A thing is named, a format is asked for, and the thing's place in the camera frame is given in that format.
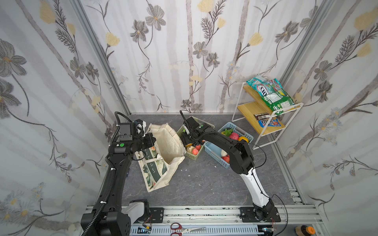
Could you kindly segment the pink toy peach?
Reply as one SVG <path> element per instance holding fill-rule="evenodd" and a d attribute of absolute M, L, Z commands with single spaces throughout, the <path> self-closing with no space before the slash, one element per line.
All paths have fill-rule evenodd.
<path fill-rule="evenodd" d="M 194 147 L 194 149 L 192 150 L 192 154 L 193 155 L 198 155 L 199 154 L 199 150 L 196 147 Z"/>

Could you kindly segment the cream canvas grocery bag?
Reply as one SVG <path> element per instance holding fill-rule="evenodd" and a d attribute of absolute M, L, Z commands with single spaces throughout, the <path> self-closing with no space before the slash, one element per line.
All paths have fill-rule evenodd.
<path fill-rule="evenodd" d="M 148 134 L 156 138 L 154 145 L 143 151 L 136 152 L 138 164 L 148 192 L 169 185 L 179 165 L 184 161 L 185 148 L 169 124 L 151 124 Z"/>

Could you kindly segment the light green plastic basket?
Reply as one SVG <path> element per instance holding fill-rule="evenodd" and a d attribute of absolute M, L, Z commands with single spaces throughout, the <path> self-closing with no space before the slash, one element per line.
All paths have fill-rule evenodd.
<path fill-rule="evenodd" d="M 199 124 L 199 126 L 206 124 L 209 127 L 212 127 L 213 129 L 215 128 L 215 126 L 213 124 L 205 122 L 204 120 L 201 120 L 197 117 L 190 116 L 190 117 L 187 118 L 187 120 L 194 120 Z M 184 124 L 177 131 L 177 134 L 178 134 L 178 136 L 179 136 L 179 138 L 180 138 L 180 140 L 183 143 L 184 148 L 185 148 L 184 157 L 190 158 L 192 160 L 197 160 L 198 157 L 200 156 L 201 152 L 204 150 L 205 141 L 199 141 L 199 142 L 196 142 L 196 143 L 189 143 L 190 140 L 188 139 L 188 133 L 187 133 L 188 131 L 189 131 L 189 129 L 187 130 L 186 126 Z"/>

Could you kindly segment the light blue plastic basket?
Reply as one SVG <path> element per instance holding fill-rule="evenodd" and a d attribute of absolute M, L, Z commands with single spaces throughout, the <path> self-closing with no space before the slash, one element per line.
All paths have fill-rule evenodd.
<path fill-rule="evenodd" d="M 238 127 L 232 122 L 226 123 L 222 128 L 218 130 L 219 133 L 222 133 L 223 131 L 226 130 L 232 130 L 233 133 L 236 133 L 239 135 L 239 137 L 245 137 L 248 139 L 248 144 L 251 144 L 253 141 L 253 136 L 248 133 L 247 131 L 243 130 L 242 128 Z M 220 138 L 222 141 L 216 141 L 216 142 L 211 142 L 206 140 L 205 142 L 205 152 L 210 155 L 212 158 L 214 158 L 221 166 L 225 167 L 228 169 L 230 167 L 230 164 L 226 162 L 222 158 L 222 151 L 228 153 L 229 152 L 229 147 L 231 147 L 231 144 L 226 143 L 226 136 L 224 135 L 224 138 Z"/>

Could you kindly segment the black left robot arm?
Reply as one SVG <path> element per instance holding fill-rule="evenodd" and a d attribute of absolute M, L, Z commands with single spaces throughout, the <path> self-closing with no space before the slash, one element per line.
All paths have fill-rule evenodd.
<path fill-rule="evenodd" d="M 151 148 L 156 138 L 148 133 L 131 140 L 112 142 L 105 161 L 108 171 L 99 197 L 90 213 L 81 219 L 83 236 L 128 236 L 132 223 L 146 215 L 144 202 L 137 213 L 122 213 L 122 193 L 134 153 Z"/>

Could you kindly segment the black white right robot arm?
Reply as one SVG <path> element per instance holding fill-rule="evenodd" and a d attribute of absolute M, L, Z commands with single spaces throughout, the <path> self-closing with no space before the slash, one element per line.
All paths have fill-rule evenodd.
<path fill-rule="evenodd" d="M 220 149 L 224 150 L 230 157 L 229 165 L 231 169 L 241 176 L 253 200 L 255 218 L 258 221 L 267 221 L 276 216 L 277 209 L 256 173 L 256 166 L 252 151 L 247 142 L 233 140 L 219 132 L 210 125 L 198 123 L 194 117 L 185 118 L 184 122 L 184 144 L 208 141 Z"/>

